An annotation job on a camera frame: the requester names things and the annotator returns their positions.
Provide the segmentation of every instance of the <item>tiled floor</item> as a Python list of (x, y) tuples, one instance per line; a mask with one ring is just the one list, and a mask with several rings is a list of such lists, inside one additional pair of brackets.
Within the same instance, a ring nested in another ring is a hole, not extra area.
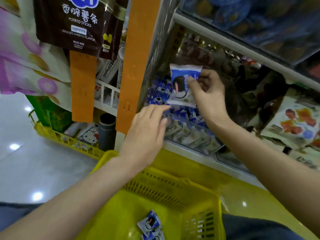
[(46, 202), (96, 165), (96, 160), (38, 136), (23, 94), (0, 95), (0, 108), (0, 201)]

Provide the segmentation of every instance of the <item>gray bottle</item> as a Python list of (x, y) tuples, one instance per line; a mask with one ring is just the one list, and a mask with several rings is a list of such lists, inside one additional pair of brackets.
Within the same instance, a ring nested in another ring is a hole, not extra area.
[(116, 141), (116, 117), (104, 113), (99, 120), (99, 149), (102, 151), (114, 150)]

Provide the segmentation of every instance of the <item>white shelf edge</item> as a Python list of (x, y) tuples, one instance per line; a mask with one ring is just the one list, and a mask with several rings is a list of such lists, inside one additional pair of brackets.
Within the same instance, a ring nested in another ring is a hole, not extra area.
[[(114, 92), (120, 93), (120, 89), (118, 89), (118, 88), (116, 88), (114, 86), (111, 86), (110, 84), (107, 84), (107, 83), (105, 83), (103, 81), (100, 81), (98, 79), (96, 79), (96, 82), (101, 85), (101, 96), (100, 96), (100, 100), (94, 100), (94, 107), (96, 107), (97, 109), (101, 109), (104, 112), (110, 113), (110, 114), (112, 114), (114, 116), (117, 116), (118, 109), (112, 107), (112, 104), (113, 104), (112, 95), (114, 95)], [(105, 104), (103, 102), (103, 100), (104, 100), (104, 97), (103, 97), (104, 87), (110, 88), (112, 90), (112, 92), (111, 92), (111, 104), (110, 105)]]
[(277, 63), (276, 61), (273, 61), (273, 60), (255, 52), (254, 50), (251, 50), (245, 46), (242, 46), (241, 44), (238, 44), (237, 42), (234, 42), (233, 40), (230, 40), (227, 37), (225, 37), (221, 34), (218, 34), (218, 33), (214, 32), (213, 30), (210, 30), (210, 29), (202, 26), (201, 24), (194, 22), (194, 21), (192, 21), (192, 20), (190, 20), (190, 19), (188, 19), (188, 18), (186, 18), (176, 12), (173, 14), (173, 20), (174, 20), (174, 22), (181, 24), (184, 27), (186, 27), (190, 30), (193, 30), (194, 32), (196, 32), (202, 36), (205, 36), (213, 41), (216, 41), (216, 42), (230, 48), (231, 50), (239, 52), (242, 55), (248, 56), (251, 59), (258, 61), (259, 63), (264, 64), (267, 67), (269, 67), (277, 72), (280, 72), (286, 78), (300, 82), (300, 83), (308, 86), (309, 88), (312, 88), (312, 89), (320, 92), (320, 83), (317, 83), (316, 81), (312, 80), (311, 78), (306, 77), (306, 76), (300, 74), (299, 72), (294, 71), (293, 69), (285, 67), (285, 66)]
[(163, 143), (163, 148), (174, 152), (176, 154), (179, 154), (183, 157), (189, 158), (195, 162), (198, 162), (200, 164), (206, 165), (210, 168), (219, 170), (223, 173), (226, 173), (236, 179), (239, 179), (241, 181), (247, 182), (251, 185), (257, 186), (261, 189), (266, 190), (266, 188), (262, 185), (262, 183), (259, 182), (259, 180), (252, 174), (247, 173), (245, 171), (242, 171), (240, 169), (237, 169), (235, 167), (232, 167), (230, 165), (227, 165), (217, 159), (216, 156), (206, 156), (204, 154), (201, 154), (193, 149), (187, 148), (185, 146), (182, 146), (176, 142), (165, 140)]

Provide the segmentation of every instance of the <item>brown snack bag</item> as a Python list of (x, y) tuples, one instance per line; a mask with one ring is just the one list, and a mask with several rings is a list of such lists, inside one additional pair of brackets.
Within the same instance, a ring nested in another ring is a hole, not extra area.
[(34, 0), (37, 38), (116, 60), (128, 0)]

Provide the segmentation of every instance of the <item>orange strip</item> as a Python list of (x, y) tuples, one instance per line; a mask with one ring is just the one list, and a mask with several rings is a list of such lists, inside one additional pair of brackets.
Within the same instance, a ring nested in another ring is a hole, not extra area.
[(132, 0), (116, 130), (127, 134), (137, 111), (161, 0)]
[(91, 123), (97, 58), (70, 51), (72, 120)]

